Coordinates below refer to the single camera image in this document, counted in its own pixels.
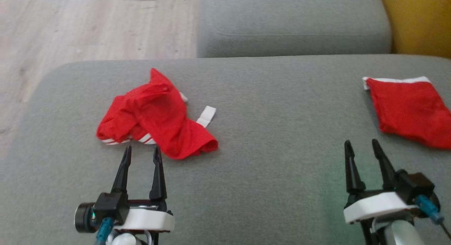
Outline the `folded red garment white waistband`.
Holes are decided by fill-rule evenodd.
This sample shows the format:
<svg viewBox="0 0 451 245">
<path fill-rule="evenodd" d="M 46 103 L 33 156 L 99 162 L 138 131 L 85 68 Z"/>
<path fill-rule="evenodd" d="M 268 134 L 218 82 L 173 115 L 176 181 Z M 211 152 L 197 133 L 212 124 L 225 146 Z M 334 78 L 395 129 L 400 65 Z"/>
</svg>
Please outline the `folded red garment white waistband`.
<svg viewBox="0 0 451 245">
<path fill-rule="evenodd" d="M 425 77 L 364 77 L 379 129 L 436 149 L 451 149 L 451 111 Z"/>
</svg>

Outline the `wide yellow sofa back cushion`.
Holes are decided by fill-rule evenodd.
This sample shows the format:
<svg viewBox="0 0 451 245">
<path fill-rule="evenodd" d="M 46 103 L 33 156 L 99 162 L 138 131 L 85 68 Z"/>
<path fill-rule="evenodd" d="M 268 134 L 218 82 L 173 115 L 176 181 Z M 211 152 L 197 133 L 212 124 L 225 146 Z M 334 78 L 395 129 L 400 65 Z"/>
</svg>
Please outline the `wide yellow sofa back cushion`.
<svg viewBox="0 0 451 245">
<path fill-rule="evenodd" d="M 382 0 L 395 54 L 451 59 L 451 0 Z"/>
</svg>

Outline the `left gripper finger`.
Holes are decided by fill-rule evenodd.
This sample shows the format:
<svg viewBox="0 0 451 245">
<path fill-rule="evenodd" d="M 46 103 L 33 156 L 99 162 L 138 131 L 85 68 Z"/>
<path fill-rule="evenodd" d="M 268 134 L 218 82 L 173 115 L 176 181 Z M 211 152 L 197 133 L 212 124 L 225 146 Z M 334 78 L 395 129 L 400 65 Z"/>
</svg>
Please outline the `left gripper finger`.
<svg viewBox="0 0 451 245">
<path fill-rule="evenodd" d="M 154 151 L 153 163 L 155 165 L 155 169 L 152 188 L 149 193 L 149 199 L 151 201 L 164 201 L 167 199 L 167 189 L 162 162 L 162 154 L 158 146 L 156 146 Z"/>
<path fill-rule="evenodd" d="M 131 165 L 132 147 L 127 146 L 120 162 L 111 193 L 127 194 L 128 171 Z"/>
</svg>

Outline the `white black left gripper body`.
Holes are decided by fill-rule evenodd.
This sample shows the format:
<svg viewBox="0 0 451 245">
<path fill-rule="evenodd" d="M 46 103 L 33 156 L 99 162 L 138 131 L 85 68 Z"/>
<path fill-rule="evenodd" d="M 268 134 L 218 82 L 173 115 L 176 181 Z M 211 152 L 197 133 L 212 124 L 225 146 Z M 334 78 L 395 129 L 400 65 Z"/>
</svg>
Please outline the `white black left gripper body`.
<svg viewBox="0 0 451 245">
<path fill-rule="evenodd" d="M 117 230 L 131 232 L 173 232 L 175 217 L 167 210 L 166 203 L 150 200 L 129 200 L 129 212 L 122 225 L 116 225 Z"/>
</svg>

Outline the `red white-striped garment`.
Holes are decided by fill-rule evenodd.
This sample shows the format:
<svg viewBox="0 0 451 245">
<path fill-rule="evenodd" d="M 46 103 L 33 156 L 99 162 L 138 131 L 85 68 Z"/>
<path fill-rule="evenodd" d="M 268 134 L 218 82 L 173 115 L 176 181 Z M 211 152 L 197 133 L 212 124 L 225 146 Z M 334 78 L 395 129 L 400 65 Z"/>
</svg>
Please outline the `red white-striped garment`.
<svg viewBox="0 0 451 245">
<path fill-rule="evenodd" d="M 187 115 L 187 98 L 155 68 L 149 82 L 113 99 L 96 137 L 107 145 L 131 140 L 156 144 L 168 157 L 182 160 L 218 149 L 206 129 L 216 109 L 206 106 L 197 120 Z"/>
</svg>

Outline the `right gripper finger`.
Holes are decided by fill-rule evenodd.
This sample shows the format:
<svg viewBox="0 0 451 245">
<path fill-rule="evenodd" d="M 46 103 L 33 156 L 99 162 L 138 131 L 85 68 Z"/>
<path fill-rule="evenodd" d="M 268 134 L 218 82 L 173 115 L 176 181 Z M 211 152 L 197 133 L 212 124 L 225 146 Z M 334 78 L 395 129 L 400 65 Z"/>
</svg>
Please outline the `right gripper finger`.
<svg viewBox="0 0 451 245">
<path fill-rule="evenodd" d="M 386 156 L 377 139 L 372 139 L 372 148 L 374 156 L 379 162 L 379 167 L 382 175 L 382 189 L 385 191 L 395 191 L 396 181 L 394 177 L 396 171 L 393 168 L 392 163 Z"/>
<path fill-rule="evenodd" d="M 365 183 L 361 180 L 356 162 L 354 160 L 355 153 L 351 141 L 346 140 L 344 143 L 345 149 L 345 179 L 346 191 L 350 195 L 357 194 L 366 190 Z"/>
</svg>

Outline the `grey sofa seat cushion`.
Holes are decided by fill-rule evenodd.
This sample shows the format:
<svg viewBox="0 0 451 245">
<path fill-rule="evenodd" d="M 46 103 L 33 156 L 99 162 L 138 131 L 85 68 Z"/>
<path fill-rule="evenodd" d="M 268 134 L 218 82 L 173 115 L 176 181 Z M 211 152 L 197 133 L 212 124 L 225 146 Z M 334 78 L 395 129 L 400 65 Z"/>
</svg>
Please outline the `grey sofa seat cushion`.
<svg viewBox="0 0 451 245">
<path fill-rule="evenodd" d="M 389 54 L 382 0 L 201 0 L 200 58 Z"/>
</svg>

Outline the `large grey sofa chaise seat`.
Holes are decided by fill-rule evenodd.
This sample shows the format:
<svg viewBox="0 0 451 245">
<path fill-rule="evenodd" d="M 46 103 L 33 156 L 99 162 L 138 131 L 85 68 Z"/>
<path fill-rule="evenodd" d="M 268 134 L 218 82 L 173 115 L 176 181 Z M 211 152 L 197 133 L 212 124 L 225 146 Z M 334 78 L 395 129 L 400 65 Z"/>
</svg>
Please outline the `large grey sofa chaise seat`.
<svg viewBox="0 0 451 245">
<path fill-rule="evenodd" d="M 114 182 L 125 145 L 95 136 L 115 96 L 149 81 L 151 68 L 188 98 L 218 150 L 163 158 L 174 232 L 161 245 L 362 245 L 344 221 L 344 142 L 367 189 L 382 179 L 371 141 L 395 169 L 433 183 L 451 230 L 451 151 L 382 134 L 363 77 L 426 76 L 451 109 L 451 60 L 330 55 L 91 61 L 50 72 L 33 94 L 0 161 L 0 245 L 93 245 L 74 227 L 80 203 Z"/>
</svg>

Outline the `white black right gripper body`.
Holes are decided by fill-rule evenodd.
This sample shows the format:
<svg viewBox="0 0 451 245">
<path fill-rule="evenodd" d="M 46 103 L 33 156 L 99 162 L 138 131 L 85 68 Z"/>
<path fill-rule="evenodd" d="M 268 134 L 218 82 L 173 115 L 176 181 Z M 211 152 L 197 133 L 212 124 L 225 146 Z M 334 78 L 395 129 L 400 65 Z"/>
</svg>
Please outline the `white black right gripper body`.
<svg viewBox="0 0 451 245">
<path fill-rule="evenodd" d="M 388 214 L 416 209 L 415 204 L 408 204 L 396 192 L 382 192 L 359 199 L 359 195 L 351 193 L 344 208 L 344 220 L 347 224 L 385 216 Z"/>
</svg>

